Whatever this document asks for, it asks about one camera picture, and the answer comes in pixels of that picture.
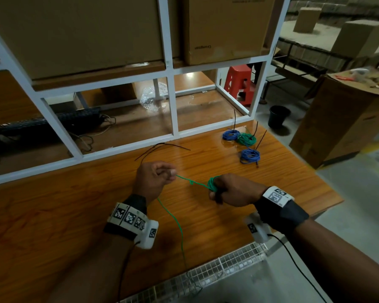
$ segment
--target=hand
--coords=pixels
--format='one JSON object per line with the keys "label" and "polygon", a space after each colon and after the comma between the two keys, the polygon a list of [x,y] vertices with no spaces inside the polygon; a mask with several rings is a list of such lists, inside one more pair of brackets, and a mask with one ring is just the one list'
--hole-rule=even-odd
{"label": "hand", "polygon": [[162,161],[143,163],[136,171],[132,193],[145,197],[149,204],[162,193],[164,185],[175,180],[176,175],[173,164]]}
{"label": "hand", "polygon": [[210,191],[209,198],[217,203],[227,203],[242,207],[257,202],[268,189],[267,186],[255,183],[236,174],[226,173],[213,180],[218,188],[216,193]]}

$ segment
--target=wooden tabletop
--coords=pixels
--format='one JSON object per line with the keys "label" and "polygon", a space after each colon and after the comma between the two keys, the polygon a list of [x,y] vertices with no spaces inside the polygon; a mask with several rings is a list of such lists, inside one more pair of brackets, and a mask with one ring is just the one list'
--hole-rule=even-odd
{"label": "wooden tabletop", "polygon": [[[246,123],[254,132],[255,122]],[[266,185],[293,195],[309,214],[342,202],[313,169],[306,166],[270,133],[259,151],[261,161],[243,165],[238,152],[244,147],[222,140],[224,129],[171,143],[191,149],[163,146],[145,161],[164,160],[178,174],[206,184],[223,173]],[[265,129],[259,126],[256,137]],[[118,201],[131,192],[144,149],[56,170],[0,185],[0,302],[42,302],[73,264],[101,235],[106,219]],[[161,201],[180,222],[190,268],[252,242],[242,219],[253,206],[234,208],[208,199],[208,190],[177,178],[166,186]],[[176,222],[156,201],[148,217],[159,221],[151,250],[134,250],[123,281],[128,296],[185,271]]]}

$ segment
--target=black bucket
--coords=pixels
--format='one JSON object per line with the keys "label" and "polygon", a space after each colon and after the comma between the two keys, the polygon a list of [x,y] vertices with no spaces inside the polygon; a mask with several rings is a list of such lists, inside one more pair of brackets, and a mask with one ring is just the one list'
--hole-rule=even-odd
{"label": "black bucket", "polygon": [[270,108],[270,118],[268,126],[273,129],[281,128],[285,118],[291,114],[291,111],[285,106],[274,105]]}

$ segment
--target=concrete floor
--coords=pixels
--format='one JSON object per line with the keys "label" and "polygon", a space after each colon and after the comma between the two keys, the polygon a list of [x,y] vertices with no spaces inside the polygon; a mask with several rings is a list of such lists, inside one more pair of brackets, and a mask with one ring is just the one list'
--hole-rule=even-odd
{"label": "concrete floor", "polygon": [[[268,128],[269,107],[278,104],[288,107],[292,114],[284,122],[285,129],[280,134],[272,132],[281,143],[288,146],[307,109],[300,102],[307,89],[291,81],[281,81],[278,85],[296,97],[270,86],[268,105],[258,106],[256,119]],[[329,209],[317,221],[379,263],[379,166],[374,164],[374,156],[374,152],[359,154],[354,159],[317,171],[345,199],[344,203]],[[271,239],[268,248],[275,241]],[[318,287],[327,302],[331,302],[289,243],[287,247],[302,271]],[[179,302],[311,303],[322,300],[282,247],[270,255],[267,261],[206,287],[197,297],[182,298]]]}

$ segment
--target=white metal shelf frame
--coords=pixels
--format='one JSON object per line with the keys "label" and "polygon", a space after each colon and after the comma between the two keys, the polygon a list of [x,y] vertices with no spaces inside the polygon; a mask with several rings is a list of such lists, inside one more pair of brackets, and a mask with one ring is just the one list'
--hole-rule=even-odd
{"label": "white metal shelf frame", "polygon": [[[263,65],[261,67],[259,78],[257,85],[255,87],[253,103],[251,104],[250,110],[248,111],[244,108],[235,98],[233,98],[230,94],[228,94],[224,89],[219,85],[219,76],[215,81],[216,86],[211,89],[216,88],[218,92],[220,92],[233,106],[237,107],[238,110],[243,112],[244,116],[236,119],[236,122],[243,123],[249,120],[254,119],[255,113],[258,106],[258,99],[261,96],[264,81],[268,72],[268,65],[272,60],[272,56],[274,53],[274,49],[276,43],[278,41],[280,29],[285,19],[285,14],[289,6],[290,0],[281,0],[281,11],[278,16],[278,20],[275,21],[276,27],[275,32],[272,38],[272,43],[270,47],[270,52],[268,55],[261,55],[250,58],[242,58],[235,60],[228,60],[223,62],[195,65],[195,66],[186,66],[182,68],[173,68],[173,60],[172,60],[172,50],[171,50],[171,37],[170,37],[170,24],[169,24],[169,16],[168,16],[168,3],[167,0],[157,0],[158,8],[159,8],[159,17],[160,17],[160,25],[162,31],[162,43],[163,43],[163,53],[164,60],[166,64],[166,69],[157,72],[150,72],[145,74],[139,74],[135,76],[127,76],[114,78],[103,81],[96,81],[91,83],[85,83],[75,86],[66,86],[60,88],[54,88],[49,90],[35,91],[32,87],[32,81],[23,70],[17,59],[11,53],[10,49],[7,47],[5,42],[0,37],[0,70],[8,70],[13,75],[15,80],[20,84],[21,88],[25,91],[25,93],[30,97],[31,101],[35,104],[39,112],[45,117],[54,131],[57,133],[61,141],[65,144],[67,149],[72,153],[73,158],[64,159],[58,162],[47,163],[41,166],[27,168],[20,171],[15,171],[12,173],[0,175],[0,184],[14,181],[20,178],[25,178],[29,176],[33,176],[40,173],[45,173],[65,167],[69,167],[72,165],[76,165],[82,162],[89,162],[96,159],[101,159],[104,157],[112,156],[115,154],[120,154],[124,152],[128,152],[131,150],[136,150],[142,147],[147,147],[154,145],[158,142],[167,142],[175,139],[179,139],[182,137],[192,136],[195,134],[208,132],[210,130],[215,130],[219,128],[224,128],[227,126],[233,125],[234,120],[229,119],[225,121],[220,121],[212,124],[208,124],[205,126],[200,126],[196,128],[192,128],[185,131],[179,131],[178,129],[178,119],[177,119],[177,105],[176,105],[176,95],[180,95],[179,92],[175,92],[174,85],[174,75],[185,74],[190,72],[198,72],[210,69],[218,69],[229,66],[243,65],[255,62],[262,62]],[[113,147],[110,149],[105,149],[102,151],[82,154],[80,149],[77,147],[76,143],[72,140],[70,135],[67,133],[59,119],[56,117],[52,109],[44,100],[45,97],[53,97],[53,96],[61,96],[65,94],[70,94],[72,92],[81,92],[85,90],[97,89],[102,87],[116,86],[121,84],[133,83],[137,81],[146,81],[146,80],[155,80],[157,78],[166,77],[167,78],[167,87],[168,87],[168,97],[170,103],[170,111],[171,111],[171,121],[172,121],[172,134],[167,134],[143,141],[133,142],[130,144]],[[197,91],[202,91],[202,88],[186,90],[187,93],[194,93]]]}

